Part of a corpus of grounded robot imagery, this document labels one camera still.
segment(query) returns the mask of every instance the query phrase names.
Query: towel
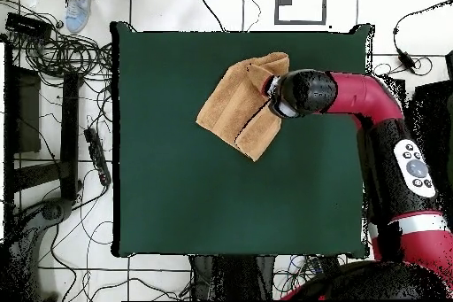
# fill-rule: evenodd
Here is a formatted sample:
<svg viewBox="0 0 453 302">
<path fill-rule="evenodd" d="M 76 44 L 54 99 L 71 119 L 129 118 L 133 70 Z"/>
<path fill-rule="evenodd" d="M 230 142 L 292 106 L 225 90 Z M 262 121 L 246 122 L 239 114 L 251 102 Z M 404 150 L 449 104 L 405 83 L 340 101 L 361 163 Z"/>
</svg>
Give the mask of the towel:
<svg viewBox="0 0 453 302">
<path fill-rule="evenodd" d="M 257 161 L 280 130 L 261 89 L 269 77 L 288 72 L 289 57 L 274 52 L 230 66 L 204 103 L 196 123 Z"/>
</svg>

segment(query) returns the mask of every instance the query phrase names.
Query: button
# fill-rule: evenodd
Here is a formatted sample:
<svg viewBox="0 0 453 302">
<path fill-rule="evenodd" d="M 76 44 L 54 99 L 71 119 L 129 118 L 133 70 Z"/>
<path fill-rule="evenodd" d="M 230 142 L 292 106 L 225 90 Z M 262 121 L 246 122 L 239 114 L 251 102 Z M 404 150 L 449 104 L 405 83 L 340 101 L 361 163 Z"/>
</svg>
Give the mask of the button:
<svg viewBox="0 0 453 302">
<path fill-rule="evenodd" d="M 407 163 L 406 169 L 410 175 L 417 178 L 425 178 L 428 174 L 428 168 L 423 161 L 411 160 Z"/>
</svg>

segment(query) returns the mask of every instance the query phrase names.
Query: person's foot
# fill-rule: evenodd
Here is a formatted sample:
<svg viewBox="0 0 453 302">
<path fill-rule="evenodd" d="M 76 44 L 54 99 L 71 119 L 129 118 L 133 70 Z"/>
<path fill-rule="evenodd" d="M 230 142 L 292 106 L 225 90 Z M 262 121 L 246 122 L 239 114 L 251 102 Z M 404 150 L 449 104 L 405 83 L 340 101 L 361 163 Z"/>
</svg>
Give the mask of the person's foot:
<svg viewBox="0 0 453 302">
<path fill-rule="evenodd" d="M 66 27 L 72 34 L 79 33 L 87 24 L 91 0 L 67 0 Z"/>
</svg>

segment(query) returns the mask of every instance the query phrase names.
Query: wire bundle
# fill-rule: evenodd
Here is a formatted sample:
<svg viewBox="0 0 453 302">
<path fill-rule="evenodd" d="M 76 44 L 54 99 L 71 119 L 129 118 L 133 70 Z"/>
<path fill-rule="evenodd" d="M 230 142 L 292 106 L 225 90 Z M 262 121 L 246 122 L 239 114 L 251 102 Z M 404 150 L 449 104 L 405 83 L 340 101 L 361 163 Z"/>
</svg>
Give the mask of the wire bundle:
<svg viewBox="0 0 453 302">
<path fill-rule="evenodd" d="M 300 265 L 295 263 L 297 258 L 302 259 Z M 337 258 L 342 264 L 347 264 L 347 258 L 346 261 L 341 256 L 338 256 Z M 282 298 L 320 273 L 322 273 L 322 270 L 319 266 L 319 257 L 317 255 L 292 255 L 288 268 L 276 271 L 273 274 L 273 288 L 280 293 L 280 298 Z M 281 282 L 277 284 L 275 281 L 276 276 L 279 275 L 286 276 L 286 280 L 283 284 L 281 284 Z"/>
<path fill-rule="evenodd" d="M 50 39 L 45 40 L 10 33 L 12 45 L 16 50 L 25 52 L 27 63 L 39 73 L 44 84 L 62 87 L 62 81 L 48 81 L 44 75 L 62 79 L 65 73 L 78 73 L 85 81 L 110 80 L 111 43 L 99 47 L 97 42 L 85 36 L 63 35 L 57 28 L 58 20 L 51 14 L 34 12 L 11 0 L 0 0 L 0 4 L 14 10 L 24 10 L 25 13 L 21 15 L 42 20 L 51 26 Z"/>
</svg>

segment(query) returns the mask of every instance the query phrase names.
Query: black frame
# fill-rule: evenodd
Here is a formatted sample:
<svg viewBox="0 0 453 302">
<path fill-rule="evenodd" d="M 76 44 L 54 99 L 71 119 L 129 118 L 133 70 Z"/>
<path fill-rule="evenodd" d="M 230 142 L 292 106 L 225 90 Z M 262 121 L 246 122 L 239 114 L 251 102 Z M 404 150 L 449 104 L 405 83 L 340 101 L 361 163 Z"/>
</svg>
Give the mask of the black frame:
<svg viewBox="0 0 453 302">
<path fill-rule="evenodd" d="M 291 5 L 293 0 L 275 0 L 275 25 L 325 25 L 327 18 L 327 0 L 322 0 L 322 20 L 279 20 L 279 6 Z"/>
</svg>

